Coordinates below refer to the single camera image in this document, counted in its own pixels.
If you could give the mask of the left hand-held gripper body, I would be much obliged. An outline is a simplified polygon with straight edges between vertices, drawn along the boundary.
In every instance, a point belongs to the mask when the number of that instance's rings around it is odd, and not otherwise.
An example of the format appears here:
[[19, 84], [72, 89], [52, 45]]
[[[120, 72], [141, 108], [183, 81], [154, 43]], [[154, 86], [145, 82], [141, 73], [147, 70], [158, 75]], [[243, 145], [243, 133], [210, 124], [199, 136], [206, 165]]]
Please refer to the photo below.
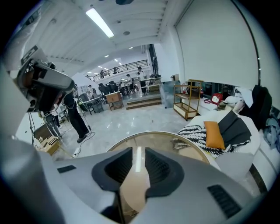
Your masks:
[[29, 112], [48, 112], [54, 109], [57, 99], [56, 75], [55, 65], [47, 61], [37, 45], [22, 57], [17, 84], [30, 104]]

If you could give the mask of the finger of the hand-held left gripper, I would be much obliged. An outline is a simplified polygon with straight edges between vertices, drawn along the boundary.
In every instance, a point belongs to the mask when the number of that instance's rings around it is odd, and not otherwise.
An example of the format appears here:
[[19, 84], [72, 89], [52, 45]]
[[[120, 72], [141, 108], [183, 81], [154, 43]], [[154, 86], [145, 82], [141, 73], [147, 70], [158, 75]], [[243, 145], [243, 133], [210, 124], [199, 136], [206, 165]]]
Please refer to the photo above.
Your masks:
[[71, 77], [46, 66], [40, 67], [40, 83], [46, 86], [60, 89], [62, 91], [70, 91], [74, 88], [75, 83]]

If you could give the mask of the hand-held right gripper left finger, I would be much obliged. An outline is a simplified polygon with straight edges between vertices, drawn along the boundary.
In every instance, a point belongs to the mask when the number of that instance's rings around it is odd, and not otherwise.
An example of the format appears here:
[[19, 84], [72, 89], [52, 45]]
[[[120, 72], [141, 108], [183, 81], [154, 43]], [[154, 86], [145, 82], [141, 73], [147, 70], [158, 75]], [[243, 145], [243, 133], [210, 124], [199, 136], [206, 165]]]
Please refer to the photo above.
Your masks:
[[79, 199], [106, 218], [126, 224], [120, 188], [133, 165], [131, 147], [54, 164]]

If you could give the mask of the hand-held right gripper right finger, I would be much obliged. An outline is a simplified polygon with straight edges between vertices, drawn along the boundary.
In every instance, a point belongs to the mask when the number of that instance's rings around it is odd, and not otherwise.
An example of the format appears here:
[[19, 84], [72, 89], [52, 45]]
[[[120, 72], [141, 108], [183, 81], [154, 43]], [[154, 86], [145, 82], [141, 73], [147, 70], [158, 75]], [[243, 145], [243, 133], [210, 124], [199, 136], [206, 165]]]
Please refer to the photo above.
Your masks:
[[202, 161], [146, 148], [151, 178], [135, 224], [243, 224], [257, 206], [243, 186]]

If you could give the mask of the round glass top table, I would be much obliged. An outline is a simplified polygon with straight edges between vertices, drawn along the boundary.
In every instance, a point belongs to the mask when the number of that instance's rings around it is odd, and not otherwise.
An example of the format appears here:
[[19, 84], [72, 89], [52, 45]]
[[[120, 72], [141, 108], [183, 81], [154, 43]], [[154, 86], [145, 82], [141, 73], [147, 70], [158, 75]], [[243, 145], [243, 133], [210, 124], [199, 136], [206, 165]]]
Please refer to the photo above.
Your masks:
[[146, 148], [179, 154], [209, 164], [209, 159], [187, 139], [168, 132], [143, 132], [129, 136], [109, 151], [132, 148], [132, 167], [120, 187], [120, 201], [125, 223], [128, 224], [144, 208], [145, 193], [155, 177], [165, 172], [163, 165], [156, 165], [150, 172], [145, 167]]

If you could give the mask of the person's light grey sweatshirt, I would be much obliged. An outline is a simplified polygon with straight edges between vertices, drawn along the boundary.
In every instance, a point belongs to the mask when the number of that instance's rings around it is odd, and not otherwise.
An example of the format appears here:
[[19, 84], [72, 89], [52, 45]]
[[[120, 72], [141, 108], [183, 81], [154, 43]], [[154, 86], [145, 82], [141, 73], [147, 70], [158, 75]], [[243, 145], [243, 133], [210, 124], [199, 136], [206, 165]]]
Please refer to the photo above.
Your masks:
[[38, 151], [15, 137], [27, 109], [0, 63], [0, 223], [64, 224]]

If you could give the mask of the wooden side table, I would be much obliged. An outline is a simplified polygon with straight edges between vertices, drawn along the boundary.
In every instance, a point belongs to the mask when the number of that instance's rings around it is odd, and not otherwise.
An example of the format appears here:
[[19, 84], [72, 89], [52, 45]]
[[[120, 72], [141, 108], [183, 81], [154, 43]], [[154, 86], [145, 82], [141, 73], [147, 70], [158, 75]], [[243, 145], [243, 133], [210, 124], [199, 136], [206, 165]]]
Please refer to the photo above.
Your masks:
[[73, 158], [60, 144], [60, 138], [52, 135], [46, 124], [35, 129], [33, 132], [33, 145], [38, 151], [46, 152], [53, 155], [56, 151], [61, 150], [69, 157]]

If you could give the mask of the white sofa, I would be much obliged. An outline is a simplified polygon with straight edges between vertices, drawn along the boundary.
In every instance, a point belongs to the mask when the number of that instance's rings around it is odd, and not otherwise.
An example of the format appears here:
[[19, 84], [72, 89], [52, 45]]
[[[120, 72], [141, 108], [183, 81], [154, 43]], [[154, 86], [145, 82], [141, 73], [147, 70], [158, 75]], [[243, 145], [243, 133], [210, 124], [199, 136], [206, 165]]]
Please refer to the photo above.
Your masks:
[[[204, 121], [214, 121], [219, 123], [229, 112], [230, 111], [212, 110], [205, 115], [194, 117], [187, 126], [199, 125], [205, 128]], [[245, 146], [235, 148], [235, 151], [232, 153], [222, 154], [219, 157], [214, 158], [214, 160], [223, 173], [232, 179], [239, 181], [245, 177], [253, 164], [254, 157], [261, 146], [261, 136], [251, 118], [237, 113], [236, 115], [244, 121], [251, 132], [251, 142]]]

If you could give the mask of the white-topped wooden cabinet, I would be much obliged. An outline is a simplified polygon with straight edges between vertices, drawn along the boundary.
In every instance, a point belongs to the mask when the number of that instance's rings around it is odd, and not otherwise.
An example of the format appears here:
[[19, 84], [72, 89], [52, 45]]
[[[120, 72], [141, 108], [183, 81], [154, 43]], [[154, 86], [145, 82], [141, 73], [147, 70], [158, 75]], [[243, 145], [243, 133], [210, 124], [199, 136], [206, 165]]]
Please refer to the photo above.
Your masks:
[[108, 102], [110, 111], [122, 108], [124, 106], [120, 91], [107, 94], [106, 100]]

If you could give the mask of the black white zigzag blanket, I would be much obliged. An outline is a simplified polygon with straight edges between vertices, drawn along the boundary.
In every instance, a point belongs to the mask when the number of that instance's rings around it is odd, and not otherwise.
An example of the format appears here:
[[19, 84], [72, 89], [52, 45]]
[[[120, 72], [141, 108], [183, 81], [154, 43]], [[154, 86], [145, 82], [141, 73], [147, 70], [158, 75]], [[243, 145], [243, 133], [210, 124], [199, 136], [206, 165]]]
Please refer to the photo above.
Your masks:
[[207, 147], [206, 146], [206, 138], [207, 138], [206, 128], [201, 127], [199, 125], [185, 126], [177, 134], [188, 139], [193, 144], [195, 144], [197, 147], [199, 147], [203, 151], [210, 154], [213, 158], [217, 158], [220, 155], [225, 154], [225, 153], [232, 153], [235, 151], [235, 148], [245, 146], [251, 142], [249, 139], [249, 140], [246, 140], [245, 142], [242, 142], [239, 144], [229, 144], [229, 146], [226, 146], [225, 150]]

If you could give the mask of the orange cushion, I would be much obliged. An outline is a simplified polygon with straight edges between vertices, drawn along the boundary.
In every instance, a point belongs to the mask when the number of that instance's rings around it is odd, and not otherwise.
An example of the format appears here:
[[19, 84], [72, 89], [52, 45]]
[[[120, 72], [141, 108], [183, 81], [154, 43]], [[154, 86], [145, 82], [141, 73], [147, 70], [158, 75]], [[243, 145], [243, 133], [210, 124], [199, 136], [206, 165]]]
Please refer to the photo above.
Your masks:
[[216, 149], [225, 149], [224, 140], [217, 122], [204, 121], [206, 128], [206, 146]]

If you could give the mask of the black railing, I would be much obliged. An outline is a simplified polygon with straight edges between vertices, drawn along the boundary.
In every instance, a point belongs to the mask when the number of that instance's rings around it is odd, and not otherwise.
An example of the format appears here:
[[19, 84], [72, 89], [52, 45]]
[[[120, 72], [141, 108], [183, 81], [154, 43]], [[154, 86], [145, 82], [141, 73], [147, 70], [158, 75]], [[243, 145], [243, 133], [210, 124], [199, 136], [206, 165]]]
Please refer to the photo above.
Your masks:
[[148, 64], [148, 60], [140, 60], [140, 61], [136, 61], [133, 63], [128, 63], [128, 64], [122, 64], [119, 65], [117, 67], [111, 68], [111, 69], [106, 69], [103, 68], [103, 73], [87, 73], [85, 75], [86, 78], [88, 78], [91, 81], [98, 81], [100, 79], [104, 79], [106, 77], [112, 76], [112, 75], [117, 75], [117, 74], [121, 74], [123, 72], [129, 72], [132, 70], [137, 70], [138, 67], [147, 67]]

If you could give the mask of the ceiling light tube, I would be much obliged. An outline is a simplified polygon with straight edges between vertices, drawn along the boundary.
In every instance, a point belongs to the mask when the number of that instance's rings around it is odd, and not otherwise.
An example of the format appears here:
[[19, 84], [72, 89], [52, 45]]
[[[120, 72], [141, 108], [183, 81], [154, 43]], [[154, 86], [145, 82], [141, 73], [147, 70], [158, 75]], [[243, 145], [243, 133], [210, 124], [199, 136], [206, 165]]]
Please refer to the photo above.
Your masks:
[[114, 37], [114, 34], [109, 26], [94, 8], [86, 11], [86, 15], [106, 34], [108, 38]]

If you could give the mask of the dark grey cushion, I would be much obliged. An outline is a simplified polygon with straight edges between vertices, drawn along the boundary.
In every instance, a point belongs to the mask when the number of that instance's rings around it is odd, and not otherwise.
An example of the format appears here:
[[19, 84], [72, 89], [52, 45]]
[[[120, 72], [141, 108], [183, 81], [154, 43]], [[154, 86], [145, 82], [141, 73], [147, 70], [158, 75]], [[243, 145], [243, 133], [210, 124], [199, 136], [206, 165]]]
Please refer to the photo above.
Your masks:
[[218, 126], [227, 151], [233, 152], [236, 147], [250, 142], [251, 132], [233, 111], [230, 111]]

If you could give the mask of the wooden steps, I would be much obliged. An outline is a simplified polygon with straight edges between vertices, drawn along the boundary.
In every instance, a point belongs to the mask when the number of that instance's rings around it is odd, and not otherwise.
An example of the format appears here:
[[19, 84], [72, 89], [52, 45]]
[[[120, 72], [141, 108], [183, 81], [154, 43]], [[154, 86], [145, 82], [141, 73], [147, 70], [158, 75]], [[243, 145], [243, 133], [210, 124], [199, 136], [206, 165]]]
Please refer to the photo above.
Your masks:
[[138, 108], [161, 105], [161, 104], [162, 102], [160, 97], [146, 98], [137, 101], [127, 102], [126, 110], [138, 109]]

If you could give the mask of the wooden shelf rack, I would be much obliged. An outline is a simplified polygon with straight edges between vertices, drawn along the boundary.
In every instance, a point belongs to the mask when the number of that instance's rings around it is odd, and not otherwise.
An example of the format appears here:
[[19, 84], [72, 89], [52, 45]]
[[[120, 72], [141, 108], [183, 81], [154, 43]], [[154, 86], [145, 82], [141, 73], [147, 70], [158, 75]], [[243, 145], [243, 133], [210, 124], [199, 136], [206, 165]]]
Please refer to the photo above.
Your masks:
[[173, 110], [185, 121], [198, 115], [203, 80], [174, 85]]

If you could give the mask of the red bag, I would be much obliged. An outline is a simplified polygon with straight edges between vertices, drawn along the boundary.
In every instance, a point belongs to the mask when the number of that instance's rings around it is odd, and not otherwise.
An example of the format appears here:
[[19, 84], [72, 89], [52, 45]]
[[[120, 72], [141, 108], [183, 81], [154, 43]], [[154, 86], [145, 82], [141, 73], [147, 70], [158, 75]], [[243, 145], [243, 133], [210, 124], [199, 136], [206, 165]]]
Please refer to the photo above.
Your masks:
[[211, 97], [211, 103], [219, 105], [219, 103], [223, 100], [222, 93], [214, 93]]

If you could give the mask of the pile of blue clothes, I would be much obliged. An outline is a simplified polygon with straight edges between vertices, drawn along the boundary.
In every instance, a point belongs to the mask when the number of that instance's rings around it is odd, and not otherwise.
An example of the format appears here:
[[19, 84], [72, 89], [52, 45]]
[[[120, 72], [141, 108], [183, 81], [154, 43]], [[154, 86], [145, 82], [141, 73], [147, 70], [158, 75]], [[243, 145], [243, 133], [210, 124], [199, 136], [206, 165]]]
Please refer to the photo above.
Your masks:
[[268, 118], [266, 120], [266, 127], [263, 131], [264, 139], [269, 144], [271, 149], [276, 148], [280, 153], [280, 125], [278, 120]]

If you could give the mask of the grey metal bin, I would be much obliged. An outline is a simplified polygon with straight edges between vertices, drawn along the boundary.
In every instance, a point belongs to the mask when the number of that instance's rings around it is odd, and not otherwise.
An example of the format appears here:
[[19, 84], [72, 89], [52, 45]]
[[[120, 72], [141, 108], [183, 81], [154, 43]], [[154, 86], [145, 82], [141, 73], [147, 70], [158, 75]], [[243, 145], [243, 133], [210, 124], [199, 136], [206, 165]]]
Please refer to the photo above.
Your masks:
[[165, 109], [173, 107], [175, 85], [180, 85], [180, 81], [164, 81], [160, 84], [161, 103]]

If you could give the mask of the pile of light clothes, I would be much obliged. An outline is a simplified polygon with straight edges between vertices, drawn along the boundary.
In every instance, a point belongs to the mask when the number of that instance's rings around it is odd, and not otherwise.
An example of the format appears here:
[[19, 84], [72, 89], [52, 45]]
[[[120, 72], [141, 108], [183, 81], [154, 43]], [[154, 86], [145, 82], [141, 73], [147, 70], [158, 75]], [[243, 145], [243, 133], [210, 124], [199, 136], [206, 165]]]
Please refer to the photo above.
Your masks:
[[248, 106], [249, 108], [252, 106], [252, 90], [235, 87], [234, 96], [228, 96], [222, 102], [231, 106], [234, 112], [239, 113], [245, 108], [245, 106]]

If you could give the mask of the black garment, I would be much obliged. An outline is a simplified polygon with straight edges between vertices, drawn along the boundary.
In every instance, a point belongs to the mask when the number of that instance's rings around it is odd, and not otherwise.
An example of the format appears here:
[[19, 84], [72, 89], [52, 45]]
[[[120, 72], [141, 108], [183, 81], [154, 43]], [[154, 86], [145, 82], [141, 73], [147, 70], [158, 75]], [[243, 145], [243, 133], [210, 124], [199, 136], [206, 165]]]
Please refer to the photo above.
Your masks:
[[239, 113], [252, 119], [258, 131], [266, 125], [272, 107], [272, 97], [266, 87], [255, 85], [252, 90], [253, 104], [247, 105]]

